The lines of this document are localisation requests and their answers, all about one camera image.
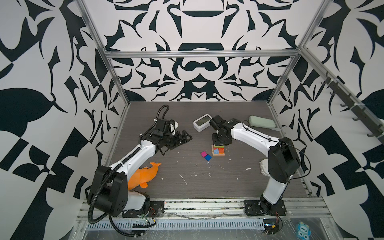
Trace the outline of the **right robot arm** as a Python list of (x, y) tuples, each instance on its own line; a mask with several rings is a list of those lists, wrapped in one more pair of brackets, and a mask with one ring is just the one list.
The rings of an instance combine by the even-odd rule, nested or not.
[(264, 154), (268, 159), (270, 178), (261, 200), (276, 205), (281, 200), (289, 180), (291, 180), (301, 161), (291, 139), (278, 139), (256, 131), (237, 119), (224, 120), (216, 115), (210, 120), (216, 131), (212, 134), (213, 144), (228, 146), (233, 140), (243, 142)]

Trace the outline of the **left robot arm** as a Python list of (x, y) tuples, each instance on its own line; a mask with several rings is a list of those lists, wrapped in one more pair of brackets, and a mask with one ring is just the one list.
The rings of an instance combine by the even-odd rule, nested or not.
[(154, 130), (139, 137), (139, 144), (118, 162), (109, 167), (100, 166), (95, 171), (88, 195), (88, 222), (96, 224), (107, 216), (117, 217), (126, 211), (139, 215), (146, 214), (150, 207), (150, 197), (128, 190), (128, 182), (134, 173), (157, 152), (165, 154), (191, 141), (193, 137), (185, 130), (175, 133), (160, 133)]

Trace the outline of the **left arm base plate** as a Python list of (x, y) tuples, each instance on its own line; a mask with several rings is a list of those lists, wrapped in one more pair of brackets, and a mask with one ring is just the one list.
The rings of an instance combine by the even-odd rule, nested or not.
[(144, 206), (140, 210), (127, 210), (122, 213), (123, 218), (155, 218), (164, 213), (165, 202), (164, 201), (149, 201), (145, 202)]

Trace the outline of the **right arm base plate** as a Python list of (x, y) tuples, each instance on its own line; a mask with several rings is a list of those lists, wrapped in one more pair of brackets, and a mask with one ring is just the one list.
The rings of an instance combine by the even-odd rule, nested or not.
[(245, 200), (245, 214), (249, 217), (256, 216), (285, 216), (286, 206), (282, 200), (272, 205), (267, 200)]

